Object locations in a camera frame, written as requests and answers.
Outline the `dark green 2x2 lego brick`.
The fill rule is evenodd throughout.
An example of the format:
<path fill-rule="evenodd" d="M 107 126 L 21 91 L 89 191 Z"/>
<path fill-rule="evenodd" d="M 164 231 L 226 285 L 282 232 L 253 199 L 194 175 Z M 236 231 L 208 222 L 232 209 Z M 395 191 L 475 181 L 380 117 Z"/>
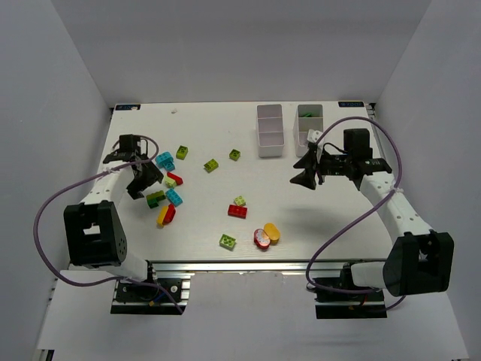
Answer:
<path fill-rule="evenodd" d="M 147 204 L 149 208 L 156 208 L 159 206 L 159 203 L 156 200 L 149 200 Z"/>

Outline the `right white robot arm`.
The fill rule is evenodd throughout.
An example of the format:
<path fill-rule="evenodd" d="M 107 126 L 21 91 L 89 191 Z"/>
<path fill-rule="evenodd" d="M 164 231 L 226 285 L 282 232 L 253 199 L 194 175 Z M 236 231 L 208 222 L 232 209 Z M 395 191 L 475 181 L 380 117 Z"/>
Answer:
<path fill-rule="evenodd" d="M 391 240 L 387 259 L 347 263 L 335 284 L 341 293 L 388 290 L 393 296 L 440 293 L 448 289 L 454 241 L 436 232 L 395 186 L 395 176 L 383 158 L 375 158 L 367 129 L 347 129 L 343 150 L 330 154 L 322 132 L 309 130 L 307 152 L 295 164 L 301 173 L 292 184 L 314 190 L 328 176 L 344 176 L 373 205 Z"/>

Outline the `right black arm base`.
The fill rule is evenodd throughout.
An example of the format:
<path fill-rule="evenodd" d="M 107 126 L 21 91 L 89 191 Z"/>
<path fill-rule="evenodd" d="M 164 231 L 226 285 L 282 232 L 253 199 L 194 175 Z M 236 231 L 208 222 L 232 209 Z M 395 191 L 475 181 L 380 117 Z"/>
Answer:
<path fill-rule="evenodd" d="M 312 284 L 307 289 L 315 293 L 317 320 L 360 320 L 387 318 L 385 298 L 382 291 L 367 293 L 367 287 L 353 283 L 351 263 L 345 263 L 336 275 L 322 276 L 313 282 L 327 288 L 361 291 L 359 294 L 324 290 Z"/>

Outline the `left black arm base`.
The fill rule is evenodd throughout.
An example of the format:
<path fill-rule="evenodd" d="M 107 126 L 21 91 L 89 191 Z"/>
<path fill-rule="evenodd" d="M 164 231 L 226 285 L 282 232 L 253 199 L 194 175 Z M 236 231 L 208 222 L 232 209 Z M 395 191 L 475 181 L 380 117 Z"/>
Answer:
<path fill-rule="evenodd" d="M 188 282 L 182 278 L 159 278 L 157 284 L 163 287 L 185 310 L 188 297 Z M 122 315 L 180 315 L 175 304 L 164 291 L 153 287 L 139 287 L 126 282 L 118 282 L 113 293 L 111 314 Z"/>

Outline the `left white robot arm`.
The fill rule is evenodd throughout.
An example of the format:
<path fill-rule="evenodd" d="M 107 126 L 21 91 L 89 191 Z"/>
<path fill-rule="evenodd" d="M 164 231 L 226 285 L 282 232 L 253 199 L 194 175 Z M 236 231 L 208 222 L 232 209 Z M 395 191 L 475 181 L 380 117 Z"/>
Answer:
<path fill-rule="evenodd" d="M 142 137 L 121 135 L 118 145 L 102 161 L 101 175 L 88 195 L 64 210 L 71 263 L 100 269 L 121 278 L 146 281 L 149 263 L 128 248 L 116 207 L 124 195 L 142 199 L 143 191 L 163 174 L 141 149 Z"/>

